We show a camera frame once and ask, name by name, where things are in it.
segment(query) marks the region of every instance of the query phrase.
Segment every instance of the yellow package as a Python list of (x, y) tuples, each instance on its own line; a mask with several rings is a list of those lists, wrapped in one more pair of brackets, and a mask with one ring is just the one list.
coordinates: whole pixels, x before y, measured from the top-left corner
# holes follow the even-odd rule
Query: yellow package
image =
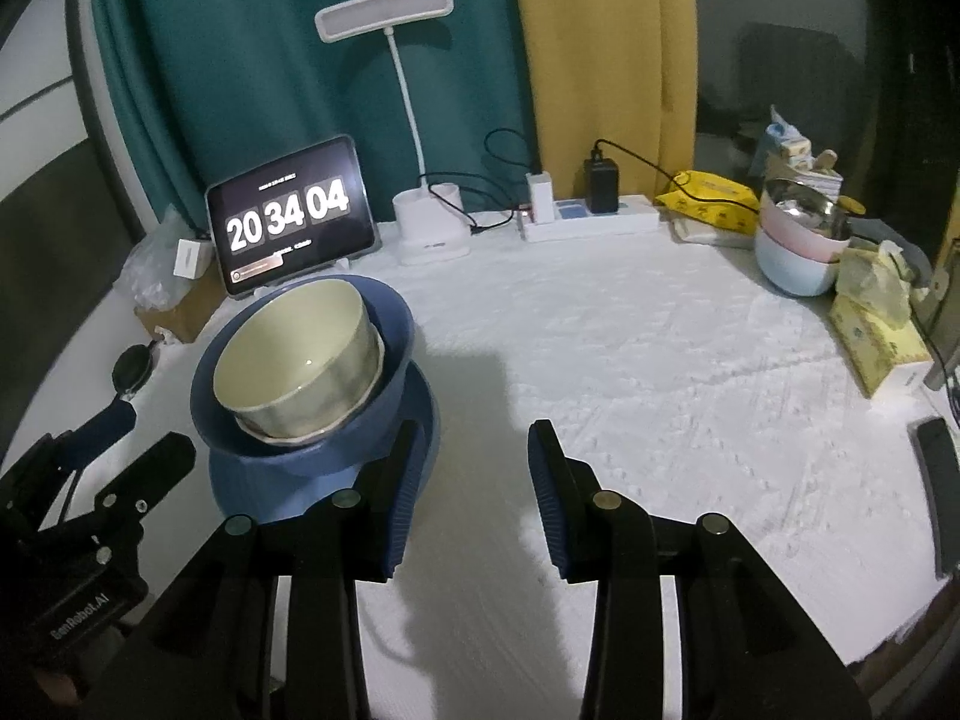
[(845, 295), (834, 298), (829, 317), (867, 397), (912, 391), (930, 371), (932, 357), (913, 322), (894, 330)]
[(760, 201), (750, 187), (702, 170), (682, 170), (673, 191), (656, 196), (671, 211), (746, 235), (757, 231)]

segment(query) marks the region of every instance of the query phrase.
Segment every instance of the pink bowl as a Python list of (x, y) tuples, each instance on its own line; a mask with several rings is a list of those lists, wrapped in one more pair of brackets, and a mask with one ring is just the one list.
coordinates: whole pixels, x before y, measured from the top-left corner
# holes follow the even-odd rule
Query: pink bowl
[(760, 199), (760, 226), (782, 247), (818, 263), (839, 261), (843, 250), (850, 244), (849, 238), (834, 241), (806, 229), (789, 213), (776, 207), (766, 193)]

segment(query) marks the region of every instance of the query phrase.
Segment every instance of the white tablecloth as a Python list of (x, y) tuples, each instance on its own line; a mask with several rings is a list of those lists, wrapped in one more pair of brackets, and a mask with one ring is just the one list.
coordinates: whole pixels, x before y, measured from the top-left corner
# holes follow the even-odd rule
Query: white tablecloth
[[(354, 272), (410, 304), (442, 442), (397, 576), (358, 591), (375, 717), (577, 716), (594, 588), (567, 586), (550, 565), (526, 464), (537, 418), (553, 421), (568, 455), (591, 463), (602, 485), (651, 514), (728, 514), (845, 661), (935, 594), (928, 504), (907, 434), (933, 411), (920, 394), (864, 399), (824, 319), (827, 298), (786, 298), (752, 252), (677, 244), (665, 228), (527, 245), (506, 227), (472, 239), (467, 257), (417, 268), (395, 261), (392, 225), (383, 235), (383, 250)], [(155, 593), (222, 519), (188, 392), (205, 343), (239, 308), (225, 304), (196, 343), (163, 349), (134, 401), (133, 435), (80, 485), (75, 512), (166, 431), (197, 442), (195, 471), (144, 521), (141, 565)], [(105, 321), (95, 314), (88, 324)], [(109, 329), (80, 336), (103, 346)], [(24, 420), (34, 432), (56, 429), (37, 403), (61, 389), (64, 359), (89, 357), (79, 343)], [(121, 348), (113, 343), (112, 354)], [(83, 408), (102, 405), (90, 398)], [(664, 603), (665, 716), (675, 717), (670, 591)], [(282, 604), (278, 621), (282, 673)]]

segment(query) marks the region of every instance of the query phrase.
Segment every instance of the light blue bowl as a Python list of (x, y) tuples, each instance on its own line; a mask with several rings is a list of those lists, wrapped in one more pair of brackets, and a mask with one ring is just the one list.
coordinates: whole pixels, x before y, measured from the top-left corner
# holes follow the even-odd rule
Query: light blue bowl
[(383, 437), (400, 426), (397, 410), (406, 383), (407, 367), (414, 343), (414, 319), (403, 298), (381, 281), (354, 275), (317, 276), (307, 281), (340, 278), (357, 288), (367, 306), (371, 322), (383, 338), (383, 373), (378, 391), (350, 420), (330, 436), (302, 447), (270, 446), (242, 431), (233, 413), (219, 404), (213, 394), (213, 371), (233, 334), (266, 303), (294, 290), (284, 287), (243, 309), (221, 330), (197, 365), (190, 389), (190, 413), (203, 442), (214, 453), (242, 466), (269, 466), (286, 474), (315, 478), (332, 474), (359, 461), (376, 459), (374, 450)]
[(837, 279), (839, 263), (820, 263), (800, 257), (774, 241), (762, 227), (757, 228), (754, 252), (763, 274), (781, 290), (798, 298), (822, 295)]

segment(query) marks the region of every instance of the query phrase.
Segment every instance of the white bowl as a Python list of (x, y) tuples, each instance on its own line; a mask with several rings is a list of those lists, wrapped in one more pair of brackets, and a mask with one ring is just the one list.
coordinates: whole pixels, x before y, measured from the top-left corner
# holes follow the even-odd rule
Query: white bowl
[(840, 266), (800, 257), (774, 241), (762, 227), (757, 228), (754, 252), (763, 274), (781, 290), (799, 298), (826, 292), (836, 281)]
[(271, 300), (241, 325), (217, 361), (213, 394), (257, 432), (298, 439), (355, 409), (379, 367), (360, 293), (323, 279)]

